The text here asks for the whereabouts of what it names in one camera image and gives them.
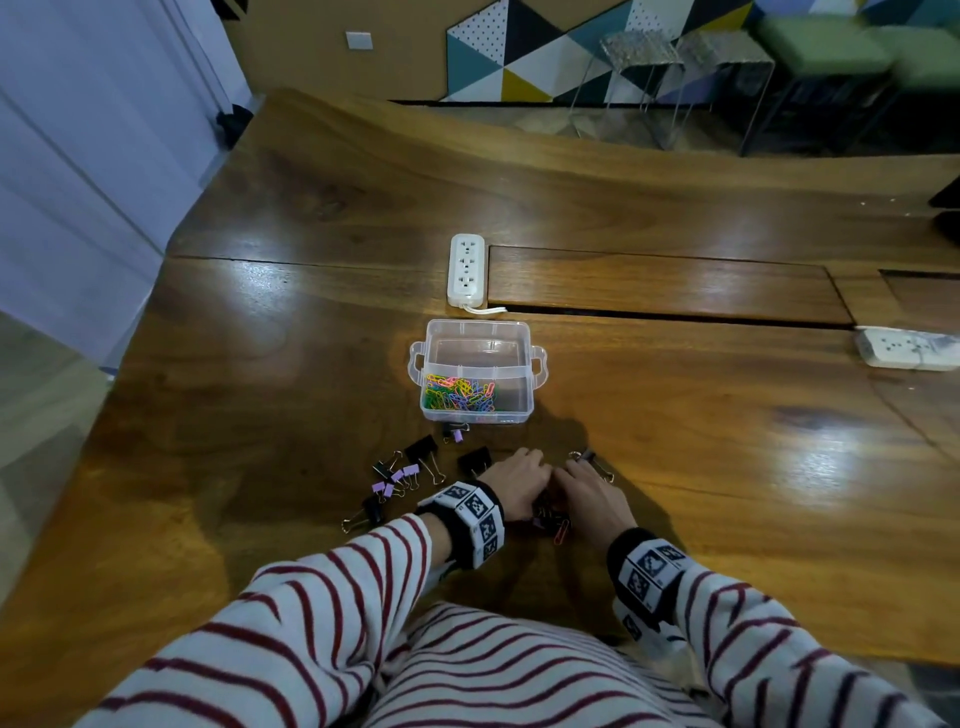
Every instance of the floor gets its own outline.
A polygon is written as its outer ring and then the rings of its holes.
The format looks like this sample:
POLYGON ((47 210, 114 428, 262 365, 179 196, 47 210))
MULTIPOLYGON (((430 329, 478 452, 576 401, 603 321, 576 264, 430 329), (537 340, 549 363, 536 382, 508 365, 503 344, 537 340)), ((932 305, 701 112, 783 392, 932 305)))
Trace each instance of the floor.
MULTIPOLYGON (((654 147, 634 109, 429 108, 432 113, 516 128, 654 147)), ((668 125, 670 111, 658 109, 668 125)), ((738 139, 695 110, 674 148, 735 155, 738 139)), ((0 313, 0 602, 66 484, 106 396, 109 377, 78 354, 0 313)), ((851 658, 960 726, 960 669, 851 658)))

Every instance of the green seat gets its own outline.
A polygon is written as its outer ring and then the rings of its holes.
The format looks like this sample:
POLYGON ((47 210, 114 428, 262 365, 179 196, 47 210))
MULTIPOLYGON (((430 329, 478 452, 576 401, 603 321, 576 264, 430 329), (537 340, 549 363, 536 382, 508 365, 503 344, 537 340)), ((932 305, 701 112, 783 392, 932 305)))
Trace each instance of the green seat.
POLYGON ((894 57, 903 91, 960 91, 960 39, 944 28, 886 25, 870 35, 894 57))
POLYGON ((797 78, 870 76, 893 65, 868 29, 846 16, 767 15, 756 35, 797 78))

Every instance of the power strip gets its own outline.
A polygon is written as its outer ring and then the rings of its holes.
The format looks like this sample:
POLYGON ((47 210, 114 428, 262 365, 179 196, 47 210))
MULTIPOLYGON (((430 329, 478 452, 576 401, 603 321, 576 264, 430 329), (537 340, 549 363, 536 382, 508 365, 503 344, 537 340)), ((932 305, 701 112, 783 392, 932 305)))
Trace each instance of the power strip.
POLYGON ((856 346, 872 367, 949 372, 960 367, 960 339, 902 328, 859 327, 856 346))
POLYGON ((482 308, 487 299, 487 241, 461 232, 450 240, 446 300, 470 313, 504 313, 506 308, 482 308))

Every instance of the brown wall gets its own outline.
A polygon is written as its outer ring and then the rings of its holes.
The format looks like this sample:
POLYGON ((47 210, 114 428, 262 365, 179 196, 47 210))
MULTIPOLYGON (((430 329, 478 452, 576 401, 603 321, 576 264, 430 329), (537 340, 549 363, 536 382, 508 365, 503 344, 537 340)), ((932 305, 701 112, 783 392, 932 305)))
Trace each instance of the brown wall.
MULTIPOLYGON (((251 0, 224 25, 254 91, 292 86, 380 99, 446 95, 446 29, 491 0, 251 0), (344 31, 373 34, 349 51, 344 31)), ((525 0, 562 31, 618 0, 525 0)))

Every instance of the wall switch plate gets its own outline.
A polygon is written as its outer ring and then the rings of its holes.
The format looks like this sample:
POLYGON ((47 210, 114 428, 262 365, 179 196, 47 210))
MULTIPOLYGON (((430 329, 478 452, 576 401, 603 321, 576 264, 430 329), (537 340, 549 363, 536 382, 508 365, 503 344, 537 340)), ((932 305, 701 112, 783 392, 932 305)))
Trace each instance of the wall switch plate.
POLYGON ((927 331, 861 327, 856 346, 863 360, 884 369, 948 372, 960 367, 960 340, 927 331))
POLYGON ((351 51, 373 50, 373 36, 369 33, 347 31, 347 48, 351 51))
POLYGON ((450 305, 479 308, 487 297, 487 241, 461 232, 450 240, 446 300, 450 305))

